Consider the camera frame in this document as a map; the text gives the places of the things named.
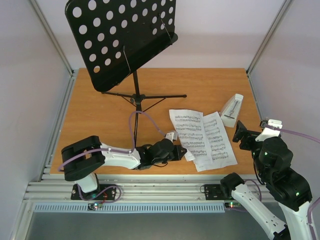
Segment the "white metronome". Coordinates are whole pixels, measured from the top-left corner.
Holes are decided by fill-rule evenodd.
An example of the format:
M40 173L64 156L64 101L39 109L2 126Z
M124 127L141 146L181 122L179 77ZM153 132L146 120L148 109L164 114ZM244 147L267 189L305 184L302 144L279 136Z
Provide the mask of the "white metronome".
M221 109L219 115L225 127L233 128L236 125L243 99L243 95L236 93Z

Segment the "white sheet music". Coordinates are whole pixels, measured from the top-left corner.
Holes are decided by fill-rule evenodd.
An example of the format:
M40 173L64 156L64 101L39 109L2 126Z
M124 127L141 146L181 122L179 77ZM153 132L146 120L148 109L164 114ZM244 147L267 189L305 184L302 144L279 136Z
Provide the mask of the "white sheet music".
M210 146L210 158L196 160L194 163L196 170L203 172L237 165L238 162L219 113L214 112L204 116L203 124Z
M187 149L187 161L199 165L212 161L209 140L204 129L203 113L188 109L170 109L169 117L177 132L180 144Z

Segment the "black music stand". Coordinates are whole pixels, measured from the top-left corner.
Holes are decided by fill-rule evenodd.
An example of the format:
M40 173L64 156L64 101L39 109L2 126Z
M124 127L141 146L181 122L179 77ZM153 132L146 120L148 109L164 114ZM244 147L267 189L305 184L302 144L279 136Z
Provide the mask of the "black music stand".
M136 109L148 98L140 93L138 69L178 40L174 0L69 0L64 14L94 89L111 95L132 76L135 92L123 94Z

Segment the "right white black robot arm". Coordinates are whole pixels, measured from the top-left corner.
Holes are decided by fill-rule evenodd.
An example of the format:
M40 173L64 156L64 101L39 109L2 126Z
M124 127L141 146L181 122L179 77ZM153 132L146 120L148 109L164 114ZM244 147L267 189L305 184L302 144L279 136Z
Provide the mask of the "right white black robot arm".
M232 141L251 152L256 177L278 202L286 221L276 217L235 172L220 181L225 198L240 203L261 226L270 240L317 240L313 222L312 192L308 181L291 168L293 152L281 138L282 122L270 119L260 123L262 132L248 130L237 121Z

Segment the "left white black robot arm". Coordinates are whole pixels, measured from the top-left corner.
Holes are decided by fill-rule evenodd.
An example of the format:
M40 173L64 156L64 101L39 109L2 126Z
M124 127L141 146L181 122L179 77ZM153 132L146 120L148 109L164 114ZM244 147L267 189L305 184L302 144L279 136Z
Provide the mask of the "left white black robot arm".
M182 145L174 144L174 139L169 136L155 144L126 149L106 145L98 136L92 135L61 150L62 164L58 171L64 173L67 182L76 183L82 194L96 199L101 193L98 177L94 174L98 168L147 170L180 161L187 152Z

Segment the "right small circuit board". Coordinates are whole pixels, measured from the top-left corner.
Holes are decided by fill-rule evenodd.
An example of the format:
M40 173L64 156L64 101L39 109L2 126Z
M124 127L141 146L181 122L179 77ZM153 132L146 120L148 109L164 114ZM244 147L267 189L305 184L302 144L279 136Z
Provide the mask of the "right small circuit board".
M224 206L229 209L234 209L234 208L240 208L242 205L238 202L229 201L229 202L225 202Z

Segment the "small circuit board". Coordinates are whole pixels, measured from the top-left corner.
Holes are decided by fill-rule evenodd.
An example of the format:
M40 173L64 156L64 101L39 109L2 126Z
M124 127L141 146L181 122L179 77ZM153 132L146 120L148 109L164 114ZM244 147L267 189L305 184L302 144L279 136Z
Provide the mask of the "small circuit board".
M89 203L87 205L87 209L89 211L96 211L98 209L101 209L103 207L103 202L94 202L94 203Z
M240 208L242 205L238 202L229 201L229 202L225 202L224 206L229 209L234 209L234 208Z

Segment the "left small circuit board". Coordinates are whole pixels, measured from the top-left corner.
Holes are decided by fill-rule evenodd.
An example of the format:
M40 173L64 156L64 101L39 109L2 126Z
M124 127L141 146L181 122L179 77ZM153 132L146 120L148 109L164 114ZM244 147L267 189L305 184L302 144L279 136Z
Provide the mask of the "left small circuit board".
M87 205L87 209L89 211L96 211L98 209L101 209L103 207L103 202L94 202L94 203L89 203Z

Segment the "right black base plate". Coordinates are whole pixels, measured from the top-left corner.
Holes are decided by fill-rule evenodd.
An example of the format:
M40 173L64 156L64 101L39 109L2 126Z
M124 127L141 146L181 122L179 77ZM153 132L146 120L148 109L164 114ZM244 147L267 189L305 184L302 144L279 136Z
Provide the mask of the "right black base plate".
M219 184L205 184L204 195L207 201L233 200L231 195L227 195Z

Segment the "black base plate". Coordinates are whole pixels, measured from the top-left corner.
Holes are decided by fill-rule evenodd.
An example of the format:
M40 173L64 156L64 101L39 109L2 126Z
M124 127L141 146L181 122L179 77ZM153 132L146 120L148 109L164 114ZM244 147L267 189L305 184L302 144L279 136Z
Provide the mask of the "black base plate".
M84 193L78 184L72 187L71 200L83 201L116 201L121 195L121 189L117 185L99 184L98 188L92 192Z
M219 184L205 184L204 195L207 201L233 200L231 195L227 195Z

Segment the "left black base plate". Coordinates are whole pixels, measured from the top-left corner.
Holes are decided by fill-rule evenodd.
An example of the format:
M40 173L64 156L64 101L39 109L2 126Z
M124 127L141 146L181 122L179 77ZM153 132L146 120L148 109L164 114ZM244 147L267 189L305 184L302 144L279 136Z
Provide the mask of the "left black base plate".
M71 200L83 201L116 201L121 195L121 189L117 185L99 184L98 188L92 192L84 193L78 184L72 187Z

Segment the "aluminium frame rail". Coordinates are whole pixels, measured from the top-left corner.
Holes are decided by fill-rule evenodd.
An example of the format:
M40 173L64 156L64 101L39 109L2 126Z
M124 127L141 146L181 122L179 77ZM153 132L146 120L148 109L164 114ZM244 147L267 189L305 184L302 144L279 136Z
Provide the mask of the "aluminium frame rail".
M205 184L219 184L223 175L213 174L100 174L102 184L122 190L121 203L201 203L206 200ZM41 181L29 182L25 201L70 202L73 183L61 174L45 174Z

